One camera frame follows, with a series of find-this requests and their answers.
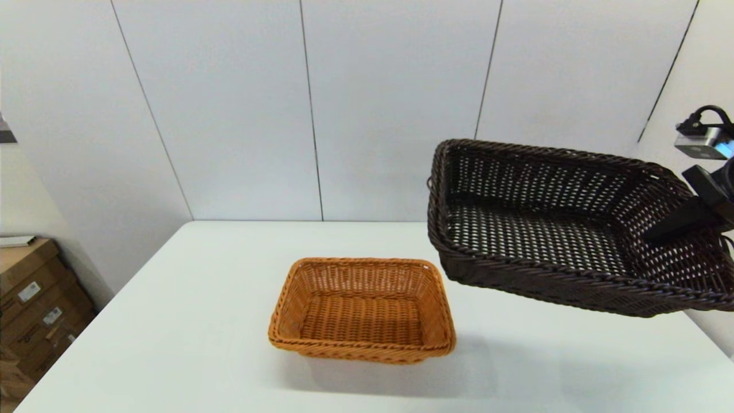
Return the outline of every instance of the dark brown wicker basket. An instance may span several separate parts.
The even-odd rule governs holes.
[[[643,241],[692,196],[660,165],[447,140],[430,189],[429,238],[451,280],[637,317],[734,311],[734,265],[719,234]]]

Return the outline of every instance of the wicker basket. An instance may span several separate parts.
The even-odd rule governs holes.
[[[734,265],[718,234],[643,241],[692,196],[660,165],[447,140],[429,186],[429,238],[451,280],[637,317],[734,311]]]
[[[304,356],[390,364],[444,356],[456,343],[440,273],[418,259],[299,260],[268,336]]]

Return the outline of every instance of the white wall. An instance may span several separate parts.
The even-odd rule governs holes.
[[[642,141],[634,152],[640,159],[660,163],[676,173],[694,164],[708,170],[720,168],[715,161],[691,159],[673,147],[675,124],[695,109],[716,104],[734,115],[734,2],[702,0],[680,50]],[[717,120],[704,117],[704,121]],[[729,356],[734,357],[734,313],[688,314]]]
[[[0,145],[0,234],[53,238],[62,259],[74,270],[97,308],[112,300],[112,290],[100,277],[17,143]]]
[[[629,155],[696,0],[506,0],[477,138]]]
[[[499,0],[303,0],[325,220],[425,220],[436,145],[472,138]]]
[[[115,7],[194,219],[321,220],[299,1]]]
[[[109,1],[0,2],[3,116],[119,291],[191,215]]]

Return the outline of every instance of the orange wicker basket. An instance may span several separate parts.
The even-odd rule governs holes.
[[[456,344],[440,273],[419,259],[297,261],[268,337],[303,356],[391,364],[445,356]]]

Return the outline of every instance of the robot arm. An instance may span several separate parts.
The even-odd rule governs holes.
[[[722,122],[703,124],[701,114],[711,110]],[[723,167],[709,173],[699,165],[685,170],[697,196],[687,200],[671,215],[655,224],[645,234],[650,243],[665,243],[691,231],[711,228],[717,232],[734,229],[734,125],[718,106],[707,105],[691,113],[676,126],[679,135],[675,147],[696,159],[727,160]]]

